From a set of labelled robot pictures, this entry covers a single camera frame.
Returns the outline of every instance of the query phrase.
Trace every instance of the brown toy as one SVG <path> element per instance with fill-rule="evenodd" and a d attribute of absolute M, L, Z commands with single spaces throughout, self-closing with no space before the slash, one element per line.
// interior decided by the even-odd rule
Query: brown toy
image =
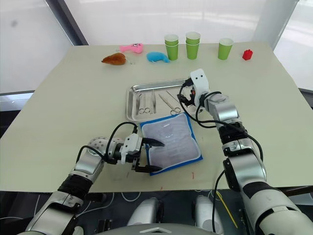
<path fill-rule="evenodd" d="M 122 53 L 115 53 L 113 55 L 109 55 L 102 60 L 102 63 L 110 64 L 110 65 L 123 65 L 126 63 L 125 55 Z"/>

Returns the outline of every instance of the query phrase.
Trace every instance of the green paper cup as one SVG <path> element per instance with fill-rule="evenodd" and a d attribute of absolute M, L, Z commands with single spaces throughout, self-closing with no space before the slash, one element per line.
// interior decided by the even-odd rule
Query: green paper cup
<path fill-rule="evenodd" d="M 220 39 L 219 54 L 218 54 L 218 58 L 220 60 L 226 60 L 228 58 L 229 52 L 233 44 L 234 44 L 234 41 L 231 40 L 230 38 Z"/>
<path fill-rule="evenodd" d="M 178 44 L 178 36 L 176 34 L 167 34 L 164 37 L 165 44 L 168 46 L 175 46 Z"/>
<path fill-rule="evenodd" d="M 200 34 L 197 32 L 186 33 L 186 43 L 196 45 L 200 43 Z"/>
<path fill-rule="evenodd" d="M 165 45 L 167 56 L 170 60 L 177 60 L 178 58 L 178 43 L 173 46 Z"/>
<path fill-rule="evenodd" d="M 190 60 L 194 60 L 197 58 L 199 43 L 191 45 L 186 41 L 186 49 L 187 49 L 187 58 Z"/>

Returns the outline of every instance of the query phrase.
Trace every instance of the red toy brick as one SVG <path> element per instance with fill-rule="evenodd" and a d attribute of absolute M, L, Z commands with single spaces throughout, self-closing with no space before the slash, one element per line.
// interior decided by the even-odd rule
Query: red toy brick
<path fill-rule="evenodd" d="M 252 54 L 253 54 L 253 51 L 252 50 L 245 50 L 244 51 L 244 54 L 243 54 L 243 59 L 244 60 L 249 60 L 249 59 L 251 59 L 251 57 L 252 57 Z"/>

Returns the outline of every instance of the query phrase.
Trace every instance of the beige table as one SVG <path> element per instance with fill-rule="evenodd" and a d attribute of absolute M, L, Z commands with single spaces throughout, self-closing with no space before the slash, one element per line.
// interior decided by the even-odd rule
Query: beige table
<path fill-rule="evenodd" d="M 211 90 L 230 96 L 246 129 L 262 145 L 268 182 L 275 187 L 312 185 L 313 111 L 292 78 L 263 43 L 238 43 L 226 61 L 217 59 L 217 44 L 200 46 L 188 60 L 150 63 L 128 53 L 134 65 L 101 63 L 114 46 L 73 47 L 35 91 L 0 141 L 0 190 L 55 191 L 75 165 L 79 148 L 97 136 L 109 137 L 125 121 L 126 90 L 135 84 L 186 79 L 202 68 Z M 241 56 L 253 50 L 250 61 Z M 131 171 L 130 164 L 105 165 L 92 192 L 212 188 L 223 170 L 224 155 L 216 129 L 192 122 L 204 160 L 156 176 Z M 130 126 L 116 136 L 126 137 Z M 228 188 L 223 177 L 220 188 Z"/>

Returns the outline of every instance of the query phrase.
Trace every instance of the metal tray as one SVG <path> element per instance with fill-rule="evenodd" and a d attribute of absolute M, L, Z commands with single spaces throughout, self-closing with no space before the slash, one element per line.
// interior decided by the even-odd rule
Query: metal tray
<path fill-rule="evenodd" d="M 127 90 L 126 93 L 126 119 L 133 122 L 144 122 L 182 113 L 183 109 L 178 102 L 177 94 L 179 93 L 179 90 L 184 82 L 185 80 L 174 80 L 132 86 L 129 90 Z M 156 97 L 155 113 L 152 102 L 153 93 Z M 189 98 L 190 88 L 184 88 L 182 90 L 182 94 Z M 171 108 L 162 100 L 159 95 L 165 98 L 167 102 L 174 108 L 180 108 L 180 112 L 171 112 Z M 184 107 L 190 114 L 195 114 L 195 106 L 191 106 L 189 108 L 186 106 Z"/>

